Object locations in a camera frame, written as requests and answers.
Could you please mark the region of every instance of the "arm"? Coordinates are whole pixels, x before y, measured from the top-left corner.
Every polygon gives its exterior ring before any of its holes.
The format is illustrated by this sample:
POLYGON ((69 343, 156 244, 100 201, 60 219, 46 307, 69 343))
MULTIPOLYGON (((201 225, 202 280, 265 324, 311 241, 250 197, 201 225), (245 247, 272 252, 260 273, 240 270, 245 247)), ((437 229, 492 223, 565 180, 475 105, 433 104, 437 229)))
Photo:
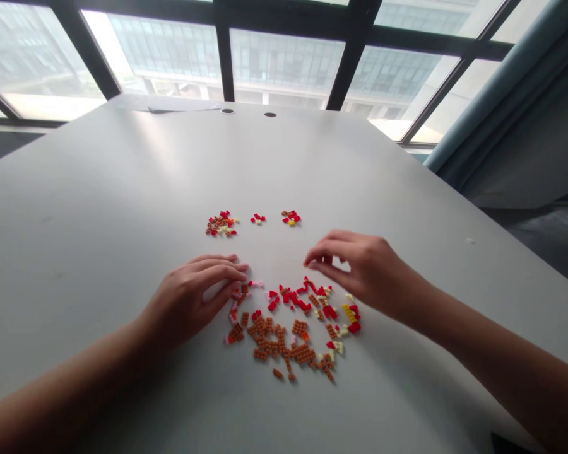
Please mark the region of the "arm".
POLYGON ((248 265, 235 259, 207 255, 170 272, 135 321, 0 400, 0 453, 62 448, 130 377, 213 319, 246 280, 248 265), (224 280, 204 303, 203 293, 224 280))
POLYGON ((568 364, 431 285, 383 238, 334 230, 304 265, 447 349, 545 448, 568 452, 568 364))

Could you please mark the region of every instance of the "hand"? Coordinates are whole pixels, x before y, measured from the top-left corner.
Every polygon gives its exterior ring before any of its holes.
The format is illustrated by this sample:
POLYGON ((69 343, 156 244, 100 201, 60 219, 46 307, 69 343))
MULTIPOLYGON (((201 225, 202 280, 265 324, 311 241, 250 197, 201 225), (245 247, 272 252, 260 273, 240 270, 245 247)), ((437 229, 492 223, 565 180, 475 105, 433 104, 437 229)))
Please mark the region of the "hand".
POLYGON ((248 264, 235 264, 233 255, 201 255, 169 272, 139 316, 151 341, 161 351, 178 347, 215 317, 246 280, 248 264), (212 285, 227 281, 210 301, 202 295, 212 285))
POLYGON ((421 310, 424 298, 437 291, 379 236, 332 230, 307 253, 303 265, 403 323, 421 310), (333 266, 333 256, 341 263, 349 262, 351 272, 333 266))

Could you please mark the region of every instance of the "right hand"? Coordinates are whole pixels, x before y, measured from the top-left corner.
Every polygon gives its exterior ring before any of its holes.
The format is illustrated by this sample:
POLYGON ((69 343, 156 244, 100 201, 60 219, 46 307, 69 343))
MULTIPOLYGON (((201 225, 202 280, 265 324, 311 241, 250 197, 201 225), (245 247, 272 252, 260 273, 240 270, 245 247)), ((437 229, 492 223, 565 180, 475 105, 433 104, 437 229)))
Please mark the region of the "right hand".
POLYGON ((421 310, 425 298, 437 292, 379 236, 332 230, 309 250, 303 265, 402 323, 421 310), (351 271, 333 266, 334 256, 341 263, 349 262, 351 271))

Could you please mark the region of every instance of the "wall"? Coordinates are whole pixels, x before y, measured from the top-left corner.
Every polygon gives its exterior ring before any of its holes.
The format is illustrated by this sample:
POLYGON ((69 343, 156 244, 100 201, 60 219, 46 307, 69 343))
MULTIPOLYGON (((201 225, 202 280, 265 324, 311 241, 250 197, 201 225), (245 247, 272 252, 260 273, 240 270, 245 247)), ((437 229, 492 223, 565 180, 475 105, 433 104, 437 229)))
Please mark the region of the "wall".
POLYGON ((483 208, 539 208, 568 194, 568 91, 523 134, 503 139, 463 195, 483 208))
POLYGON ((43 135, 43 132, 0 131, 0 158, 43 135))

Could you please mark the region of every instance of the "window frame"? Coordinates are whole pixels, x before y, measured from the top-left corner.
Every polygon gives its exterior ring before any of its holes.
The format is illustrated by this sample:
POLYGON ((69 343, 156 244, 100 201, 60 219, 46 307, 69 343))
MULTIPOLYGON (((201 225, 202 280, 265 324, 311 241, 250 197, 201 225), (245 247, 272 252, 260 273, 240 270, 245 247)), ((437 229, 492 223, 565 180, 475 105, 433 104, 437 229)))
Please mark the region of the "window frame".
MULTIPOLYGON (((119 95, 120 87, 86 25, 82 10, 215 26, 223 99, 230 102, 235 101, 230 43, 233 28, 344 42, 345 50, 334 77, 327 110, 343 107, 366 45, 459 57, 456 67, 398 141, 402 146, 430 149, 436 144, 411 143, 413 137, 475 59, 502 61, 513 48, 514 44, 491 38, 521 0, 504 0, 477 38, 375 25, 382 0, 350 0, 348 6, 308 0, 0 1, 51 8, 107 100, 119 95)), ((1 95, 0 111, 6 116, 0 118, 0 124, 58 127, 64 123, 23 119, 1 95)))

